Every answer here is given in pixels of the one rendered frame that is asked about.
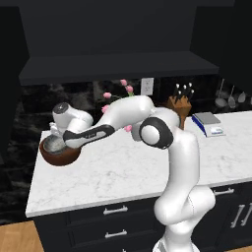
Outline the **white wall outlet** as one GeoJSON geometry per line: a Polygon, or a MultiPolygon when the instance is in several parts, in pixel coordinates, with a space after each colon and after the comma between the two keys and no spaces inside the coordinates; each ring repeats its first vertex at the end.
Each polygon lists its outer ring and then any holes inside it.
{"type": "Polygon", "coordinates": [[[154,90],[154,79],[143,78],[141,80],[141,95],[152,95],[154,90]]]}

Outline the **brown bowl with grey inside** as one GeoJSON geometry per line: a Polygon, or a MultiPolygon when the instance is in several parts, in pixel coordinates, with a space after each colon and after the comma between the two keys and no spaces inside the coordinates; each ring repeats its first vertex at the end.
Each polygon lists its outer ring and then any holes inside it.
{"type": "Polygon", "coordinates": [[[67,147],[63,139],[55,135],[44,138],[39,144],[39,150],[46,162],[56,166],[71,164],[81,153],[80,148],[67,147]]]}

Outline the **hanging metal ladle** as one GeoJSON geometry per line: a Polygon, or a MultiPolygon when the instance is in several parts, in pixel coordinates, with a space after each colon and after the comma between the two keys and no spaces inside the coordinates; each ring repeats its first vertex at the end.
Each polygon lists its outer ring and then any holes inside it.
{"type": "MultiPolygon", "coordinates": [[[[221,81],[219,93],[222,91],[223,83],[224,81],[221,81]]],[[[215,104],[217,107],[226,107],[227,102],[220,94],[218,94],[218,97],[215,99],[215,104]]]]}

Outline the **black drawer front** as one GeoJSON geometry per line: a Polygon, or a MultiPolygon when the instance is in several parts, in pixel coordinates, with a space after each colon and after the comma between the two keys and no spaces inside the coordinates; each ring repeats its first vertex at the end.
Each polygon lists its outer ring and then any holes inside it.
{"type": "Polygon", "coordinates": [[[216,196],[216,201],[217,205],[219,207],[224,207],[224,206],[232,206],[236,203],[236,201],[239,199],[242,190],[243,190],[243,185],[241,183],[238,184],[230,184],[230,185],[224,185],[224,186],[219,186],[219,187],[213,187],[212,191],[225,191],[230,187],[231,189],[234,189],[234,192],[232,194],[227,194],[227,195],[219,195],[216,196]]]}
{"type": "Polygon", "coordinates": [[[68,226],[73,226],[81,223],[88,223],[98,219],[104,220],[105,218],[112,216],[121,216],[124,214],[134,214],[142,211],[151,211],[154,208],[156,200],[157,197],[153,197],[153,198],[139,199],[135,201],[121,202],[105,206],[98,206],[93,208],[71,211],[66,214],[66,223],[68,226]],[[105,208],[113,210],[113,209],[119,209],[123,205],[125,205],[128,208],[128,212],[107,216],[103,214],[105,208]]]}
{"type": "Polygon", "coordinates": [[[164,226],[160,224],[153,216],[139,216],[123,218],[117,220],[106,220],[102,222],[89,223],[73,227],[70,231],[73,238],[73,246],[94,245],[128,239],[146,234],[162,233],[164,226]],[[105,239],[107,232],[115,233],[123,229],[127,230],[127,235],[117,236],[105,239]]]}

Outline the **black cabinet door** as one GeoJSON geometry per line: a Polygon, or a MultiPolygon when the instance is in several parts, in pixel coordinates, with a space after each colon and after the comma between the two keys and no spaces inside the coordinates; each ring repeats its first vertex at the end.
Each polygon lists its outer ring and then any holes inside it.
{"type": "Polygon", "coordinates": [[[252,213],[250,214],[246,225],[241,226],[241,221],[245,218],[249,209],[249,203],[252,203],[252,198],[245,197],[238,200],[231,207],[218,240],[219,251],[227,251],[252,245],[252,213]],[[240,215],[238,224],[235,228],[230,228],[230,224],[236,216],[238,206],[241,204],[244,204],[245,208],[240,215]]]}

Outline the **blue and grey kitchen scale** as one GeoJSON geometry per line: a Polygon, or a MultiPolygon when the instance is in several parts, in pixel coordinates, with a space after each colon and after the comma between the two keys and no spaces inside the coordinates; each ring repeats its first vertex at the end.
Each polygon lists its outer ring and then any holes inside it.
{"type": "Polygon", "coordinates": [[[224,136],[221,121],[212,112],[199,112],[192,115],[192,121],[201,129],[207,138],[224,136]]]}

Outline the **hanging metal spoon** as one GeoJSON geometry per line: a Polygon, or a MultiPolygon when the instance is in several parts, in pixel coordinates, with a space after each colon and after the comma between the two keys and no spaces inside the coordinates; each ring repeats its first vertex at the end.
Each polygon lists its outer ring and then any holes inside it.
{"type": "Polygon", "coordinates": [[[229,98],[228,98],[228,106],[230,108],[235,108],[235,99],[233,97],[234,85],[232,86],[229,98]]]}

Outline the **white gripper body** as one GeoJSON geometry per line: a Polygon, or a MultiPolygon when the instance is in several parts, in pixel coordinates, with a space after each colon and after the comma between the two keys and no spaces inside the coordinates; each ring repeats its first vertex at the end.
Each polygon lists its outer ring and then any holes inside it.
{"type": "Polygon", "coordinates": [[[59,129],[57,128],[57,125],[54,122],[50,122],[49,127],[50,127],[50,132],[52,135],[57,136],[57,137],[63,136],[63,134],[59,131],[59,129]]]}

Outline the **pink flower plant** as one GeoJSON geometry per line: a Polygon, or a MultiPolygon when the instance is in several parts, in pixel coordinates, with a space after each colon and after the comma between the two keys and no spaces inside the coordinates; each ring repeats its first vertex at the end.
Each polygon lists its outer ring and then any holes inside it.
{"type": "MultiPolygon", "coordinates": [[[[121,79],[121,80],[120,80],[120,83],[121,83],[121,85],[125,88],[125,90],[126,90],[128,96],[134,96],[134,88],[133,88],[131,85],[129,85],[125,79],[121,79]]],[[[115,98],[117,98],[117,99],[120,99],[120,96],[114,95],[114,94],[112,94],[112,93],[104,93],[104,94],[103,94],[103,97],[106,98],[106,99],[110,99],[110,98],[112,98],[112,97],[115,97],[115,98]]],[[[103,106],[103,107],[101,108],[101,111],[102,111],[103,113],[105,113],[106,110],[107,110],[107,108],[108,108],[108,104],[105,105],[105,106],[103,106]]],[[[131,131],[132,131],[132,128],[133,128],[132,125],[127,125],[127,126],[124,127],[124,130],[125,130],[126,132],[131,132],[131,131]]]]}

